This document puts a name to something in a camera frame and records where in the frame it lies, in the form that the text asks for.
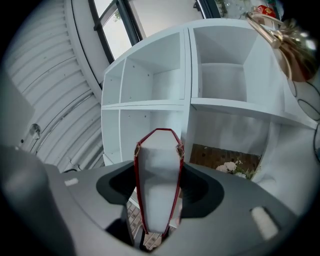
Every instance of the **cubby compartment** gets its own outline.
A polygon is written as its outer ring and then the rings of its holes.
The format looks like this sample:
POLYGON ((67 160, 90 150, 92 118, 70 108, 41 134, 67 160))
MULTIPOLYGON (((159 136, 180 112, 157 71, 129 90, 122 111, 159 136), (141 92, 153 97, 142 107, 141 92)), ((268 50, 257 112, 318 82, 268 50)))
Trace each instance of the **cubby compartment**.
POLYGON ((217 168, 242 161, 242 169, 253 172, 264 154, 270 122, 236 114, 195 110, 190 112, 185 143, 185 161, 217 168))
POLYGON ((120 110, 101 110, 101 129, 104 154, 113 164, 121 162, 119 115, 120 110))
POLYGON ((137 142, 156 128, 170 128, 181 136, 182 111, 121 110, 120 148, 122 161, 133 160, 137 142))
POLYGON ((104 75, 102 105, 117 104, 120 101, 121 79, 125 61, 116 63, 115 66, 108 70, 104 75))
POLYGON ((185 96, 184 35, 177 32, 130 54, 123 70, 121 103, 179 100, 185 96))
POLYGON ((283 110, 285 80, 275 53, 245 21, 236 23, 190 29, 192 97, 283 110))

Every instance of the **shelf divider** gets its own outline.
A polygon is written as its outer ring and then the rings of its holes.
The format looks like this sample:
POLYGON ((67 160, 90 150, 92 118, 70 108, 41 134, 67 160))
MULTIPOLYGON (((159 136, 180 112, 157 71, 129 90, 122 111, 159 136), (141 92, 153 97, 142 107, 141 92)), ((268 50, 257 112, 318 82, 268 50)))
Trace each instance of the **shelf divider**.
POLYGON ((315 121, 312 122, 307 118, 302 118, 284 111, 269 110, 263 105, 244 101, 220 98, 192 98, 191 104, 200 111, 213 111, 217 113, 238 115, 314 130, 317 127, 315 121))

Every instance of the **handle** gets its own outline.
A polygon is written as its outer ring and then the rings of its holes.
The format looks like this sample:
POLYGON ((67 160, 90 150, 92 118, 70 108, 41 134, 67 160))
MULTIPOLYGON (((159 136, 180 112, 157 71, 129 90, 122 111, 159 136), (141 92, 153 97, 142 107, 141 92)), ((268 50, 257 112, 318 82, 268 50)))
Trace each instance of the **handle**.
POLYGON ((274 35, 273 31, 265 29, 262 25, 256 22, 254 20, 254 17, 263 17, 272 20, 279 25, 282 25, 283 22, 274 17, 257 12, 247 12, 245 15, 245 18, 249 22, 249 24, 271 45, 271 47, 274 49, 278 49, 281 45, 281 41, 274 35))

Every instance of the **corrugated wall panel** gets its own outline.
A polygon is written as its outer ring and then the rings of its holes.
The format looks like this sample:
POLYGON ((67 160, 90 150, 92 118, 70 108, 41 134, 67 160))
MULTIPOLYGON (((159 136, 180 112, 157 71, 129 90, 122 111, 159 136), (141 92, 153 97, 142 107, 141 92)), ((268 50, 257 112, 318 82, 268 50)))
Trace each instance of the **corrugated wall panel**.
POLYGON ((103 164, 101 106, 75 55, 66 1, 42 2, 19 29, 4 61, 14 85, 35 109, 21 148, 60 172, 73 166, 75 156, 75 166, 103 164), (42 130, 39 140, 29 134, 34 123, 42 130))

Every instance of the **floor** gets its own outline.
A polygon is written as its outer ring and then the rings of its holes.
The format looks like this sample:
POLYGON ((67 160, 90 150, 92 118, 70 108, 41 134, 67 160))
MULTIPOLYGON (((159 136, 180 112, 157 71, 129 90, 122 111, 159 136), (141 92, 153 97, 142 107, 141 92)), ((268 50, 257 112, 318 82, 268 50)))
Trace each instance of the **floor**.
POLYGON ((231 150, 224 150, 199 144, 193 144, 190 163, 216 169, 225 162, 236 162, 240 160, 240 167, 254 173, 259 165, 261 156, 246 154, 231 150))
MULTIPOLYGON (((138 227, 142 224, 140 209, 132 204, 130 201, 126 204, 127 213, 130 223, 130 228, 133 237, 135 236, 138 227)), ((171 233, 175 230, 174 227, 170 227, 171 233)), ((152 250, 161 244, 161 234, 150 233, 144 236, 143 245, 148 249, 152 250)))

